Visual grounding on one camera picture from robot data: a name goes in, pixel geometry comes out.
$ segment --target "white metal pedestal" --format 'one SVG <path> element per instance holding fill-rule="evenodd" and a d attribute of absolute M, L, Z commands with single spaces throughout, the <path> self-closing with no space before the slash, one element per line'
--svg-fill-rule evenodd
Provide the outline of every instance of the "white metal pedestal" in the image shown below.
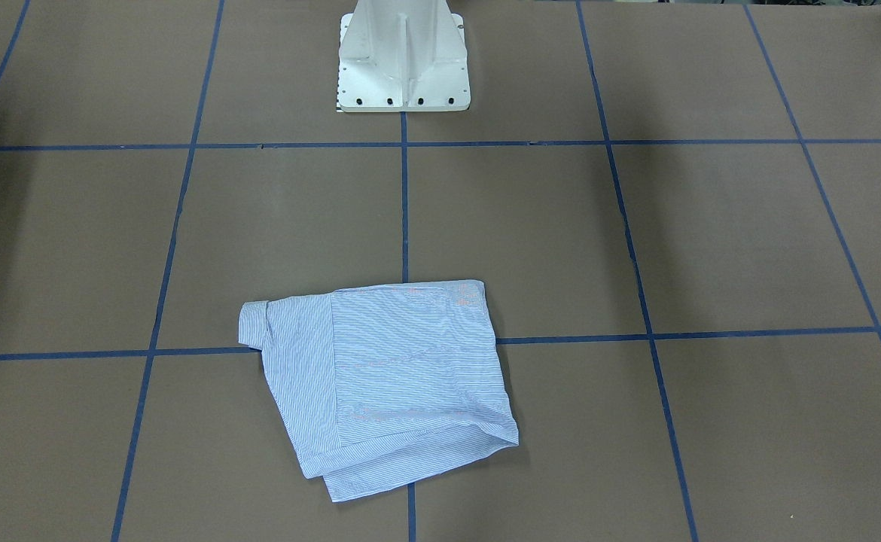
<path fill-rule="evenodd" d="M 464 111 L 471 106 L 464 20 L 445 0 L 359 0 L 340 21 L 337 109 Z"/>

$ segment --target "blue striped fabric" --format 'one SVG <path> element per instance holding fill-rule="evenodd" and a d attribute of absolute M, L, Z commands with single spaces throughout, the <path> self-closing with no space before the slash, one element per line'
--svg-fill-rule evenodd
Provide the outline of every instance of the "blue striped fabric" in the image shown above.
<path fill-rule="evenodd" d="M 482 282 L 247 303 L 240 342 L 263 351 L 300 469 L 334 502 L 517 445 Z"/>

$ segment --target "shirt sleeve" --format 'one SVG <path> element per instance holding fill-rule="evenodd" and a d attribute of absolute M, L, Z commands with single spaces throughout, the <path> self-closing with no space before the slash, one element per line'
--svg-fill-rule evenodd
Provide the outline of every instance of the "shirt sleeve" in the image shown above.
<path fill-rule="evenodd" d="M 268 301 L 244 303 L 240 309 L 240 343 L 262 350 L 270 339 L 270 329 L 266 321 Z"/>

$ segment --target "brown floor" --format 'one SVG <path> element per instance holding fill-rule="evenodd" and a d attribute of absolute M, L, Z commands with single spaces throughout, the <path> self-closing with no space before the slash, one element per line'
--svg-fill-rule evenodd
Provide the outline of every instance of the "brown floor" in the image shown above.
<path fill-rule="evenodd" d="M 451 0 L 402 120 L 354 4 L 0 0 L 0 541 L 881 540 L 881 6 Z M 239 306 L 463 278 L 522 446 L 331 504 Z"/>

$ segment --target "shirt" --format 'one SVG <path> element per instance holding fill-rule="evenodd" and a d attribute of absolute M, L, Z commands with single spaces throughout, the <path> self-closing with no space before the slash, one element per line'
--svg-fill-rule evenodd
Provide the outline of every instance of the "shirt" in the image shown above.
<path fill-rule="evenodd" d="M 251 302 L 239 340 L 262 351 L 300 469 L 334 502 L 519 443 L 482 282 Z"/>

